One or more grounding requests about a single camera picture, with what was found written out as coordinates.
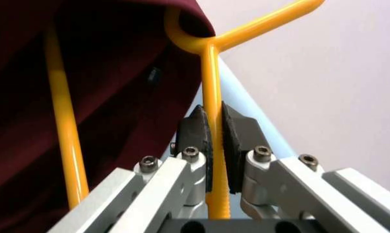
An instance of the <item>dark red fabric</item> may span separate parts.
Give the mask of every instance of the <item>dark red fabric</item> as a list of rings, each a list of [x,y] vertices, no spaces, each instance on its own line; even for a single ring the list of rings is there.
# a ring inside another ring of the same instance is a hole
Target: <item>dark red fabric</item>
[[[92,189],[160,156],[199,86],[199,58],[164,34],[167,5],[213,34],[195,0],[0,0],[0,231],[43,232],[68,211],[43,29],[54,19]]]

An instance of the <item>bolt hole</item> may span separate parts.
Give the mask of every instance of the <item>bolt hole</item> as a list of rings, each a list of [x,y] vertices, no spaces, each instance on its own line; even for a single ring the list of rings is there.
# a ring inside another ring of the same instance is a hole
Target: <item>bolt hole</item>
[[[205,228],[198,221],[189,221],[182,226],[180,233],[205,233]]]
[[[276,233],[300,233],[300,230],[298,227],[296,227],[294,224],[291,222],[287,221],[281,221],[276,224]]]
[[[268,148],[266,148],[266,147],[259,147],[258,150],[259,150],[260,152],[264,152],[264,153],[269,152],[269,151],[268,151]]]
[[[305,155],[305,156],[304,156],[304,159],[305,159],[306,161],[309,161],[309,162],[314,162],[314,158],[311,157],[311,156],[309,156],[309,155]]]
[[[145,164],[150,164],[150,163],[152,163],[154,160],[152,159],[152,158],[145,158],[144,160],[143,160],[143,162],[145,163]]]
[[[187,147],[187,148],[185,148],[185,151],[187,153],[195,153],[196,152],[195,148],[193,148],[193,147]]]

